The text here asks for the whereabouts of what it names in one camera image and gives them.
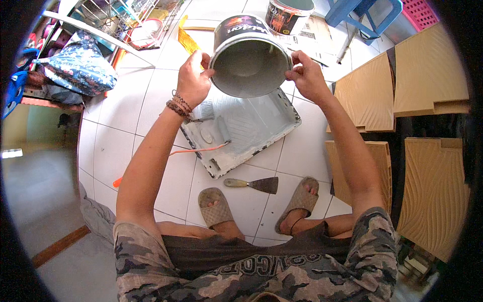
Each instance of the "floor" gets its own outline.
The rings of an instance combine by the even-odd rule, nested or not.
[[[58,301],[118,301],[113,245],[92,233],[47,261],[37,274]]]
[[[220,21],[239,13],[264,18],[268,2],[188,0],[182,5],[177,19],[187,14],[187,22],[216,27]],[[324,8],[328,11],[329,6],[324,5]],[[171,97],[171,90],[176,88],[178,69],[188,58],[188,53],[177,41],[176,26],[175,20],[160,49],[144,51],[157,62],[157,68],[147,68],[144,61],[126,55],[120,62],[115,89],[110,91],[108,98],[94,100],[84,113],[79,144],[79,179],[88,197],[113,212],[117,190],[112,183],[123,175],[132,155]],[[348,35],[347,25],[341,23],[336,28],[330,27],[330,33],[335,49],[339,50]],[[212,32],[190,31],[189,34],[203,51],[213,53]],[[323,68],[327,84],[393,46],[385,36],[371,46],[354,40],[341,65]],[[285,82],[282,89],[300,114],[302,124],[218,180],[208,175],[194,154],[171,157],[155,203],[157,221],[205,226],[197,204],[198,194],[207,187],[218,187],[226,195],[234,219],[248,242],[264,246],[282,244],[291,237],[276,234],[275,222],[299,181],[307,175],[315,177],[320,184],[320,197],[310,219],[352,212],[349,205],[329,193],[331,173],[324,141],[331,136],[325,132],[327,120],[324,114],[315,104],[304,99],[293,82]],[[174,145],[173,150],[190,148],[181,131]],[[256,180],[272,176],[279,177],[276,195],[251,188],[223,186],[226,177]]]
[[[29,144],[2,160],[10,214],[29,258],[84,225],[75,148]]]

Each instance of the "sandal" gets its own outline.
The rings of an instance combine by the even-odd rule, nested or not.
[[[210,202],[214,203],[215,201],[218,201],[218,203],[211,207],[208,206]],[[234,221],[227,199],[217,187],[210,187],[201,191],[198,195],[198,205],[209,229],[213,230],[213,226],[221,222]]]
[[[306,185],[309,185],[311,188],[315,189],[317,193],[315,193],[314,195],[310,194],[310,192],[308,192],[305,188]],[[280,224],[282,223],[282,221],[285,220],[285,218],[287,218],[288,213],[294,209],[305,209],[309,211],[307,213],[307,216],[305,216],[304,218],[309,217],[312,214],[312,210],[315,207],[317,199],[319,199],[318,192],[319,183],[313,177],[307,176],[302,179],[301,182],[298,184],[297,188],[295,189],[294,195],[292,195],[292,199],[288,203],[288,206],[285,208],[285,211],[282,213],[277,223],[275,224],[275,232],[277,232],[278,234],[282,234],[282,232],[280,231]]]

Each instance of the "camouflage shorts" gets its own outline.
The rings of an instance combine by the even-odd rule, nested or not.
[[[398,235],[379,207],[357,221],[344,264],[324,253],[256,254],[190,281],[180,277],[161,236],[117,222],[114,238],[120,301],[257,301],[260,295],[280,301],[388,301],[396,282]]]

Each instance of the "foot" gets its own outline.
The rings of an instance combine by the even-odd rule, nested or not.
[[[216,204],[218,204],[219,201],[214,201],[214,202],[209,202],[208,207],[212,207]],[[217,233],[222,235],[223,237],[227,239],[232,239],[232,238],[240,238],[242,240],[245,240],[245,235],[242,234],[242,231],[238,228],[237,224],[235,221],[224,221],[217,223],[212,226],[213,230],[215,230]]]
[[[317,194],[317,190],[310,185],[305,185],[305,189],[312,195]],[[292,211],[288,212],[287,217],[285,220],[282,221],[280,224],[280,231],[282,231],[283,235],[293,236],[298,233],[297,225],[300,223],[301,218],[307,217],[309,211],[306,209],[293,209]]]

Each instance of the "white tile floor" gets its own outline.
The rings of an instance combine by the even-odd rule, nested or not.
[[[112,183],[121,177],[143,137],[163,110],[176,88],[177,71],[188,53],[177,42],[177,20],[188,15],[187,22],[216,27],[219,21],[242,12],[264,17],[269,0],[188,0],[169,29],[161,48],[144,51],[157,62],[157,68],[127,54],[120,62],[118,84],[103,101],[97,98],[84,113],[79,141],[79,177],[89,197],[105,204],[115,213],[116,189]],[[329,27],[338,51],[347,37],[347,25]],[[207,53],[213,53],[213,33],[189,31]],[[327,84],[337,81],[393,44],[385,36],[371,46],[353,41],[341,65],[323,68]],[[319,200],[310,218],[321,219],[351,213],[350,206],[331,197],[330,165],[324,141],[327,120],[312,102],[306,100],[293,82],[285,82],[283,91],[302,118],[302,124],[285,138],[230,171],[226,177],[255,180],[278,176],[279,192],[270,195],[251,188],[227,188],[222,177],[213,180],[194,154],[177,154],[166,167],[165,178],[156,198],[157,221],[174,221],[205,226],[198,208],[198,194],[207,187],[219,187],[225,194],[235,221],[248,242],[255,245],[282,244],[289,236],[276,234],[274,225],[288,204],[302,177],[319,181]],[[181,132],[173,150],[190,148]]]

